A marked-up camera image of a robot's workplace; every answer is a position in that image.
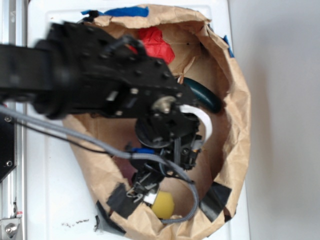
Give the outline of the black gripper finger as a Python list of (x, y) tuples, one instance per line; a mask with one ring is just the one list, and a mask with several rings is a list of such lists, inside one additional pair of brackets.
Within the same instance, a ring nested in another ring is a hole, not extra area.
[(133, 198), (133, 202), (143, 201), (145, 203), (154, 203), (158, 196), (158, 184), (150, 183), (144, 185), (141, 182), (136, 182), (133, 187), (126, 192), (126, 196)]

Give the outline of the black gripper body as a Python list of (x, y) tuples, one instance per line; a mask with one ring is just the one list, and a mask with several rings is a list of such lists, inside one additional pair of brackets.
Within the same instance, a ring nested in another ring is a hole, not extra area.
[(164, 178), (183, 179), (174, 169), (191, 170), (196, 165), (203, 145), (198, 134), (200, 120), (193, 113), (173, 110), (168, 114), (159, 111), (132, 111), (124, 115), (136, 119), (134, 130), (140, 148), (131, 148), (132, 153), (159, 156), (164, 163), (151, 159), (131, 160), (137, 170), (132, 177), (134, 185), (159, 185)]

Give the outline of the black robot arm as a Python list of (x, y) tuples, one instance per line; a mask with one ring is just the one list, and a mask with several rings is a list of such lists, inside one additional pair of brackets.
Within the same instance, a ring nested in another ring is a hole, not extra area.
[(78, 114), (136, 119), (143, 150), (118, 150), (74, 130), (0, 108), (2, 114), (82, 139), (137, 164), (132, 194), (137, 201), (167, 177), (164, 169), (186, 181), (198, 201), (186, 175), (203, 145), (200, 119), (192, 112), (197, 98), (189, 86), (177, 82), (163, 59), (149, 56), (134, 37), (116, 39), (100, 28), (66, 22), (52, 24), (47, 37), (33, 48), (3, 44), (0, 100), (29, 103), (52, 120)]

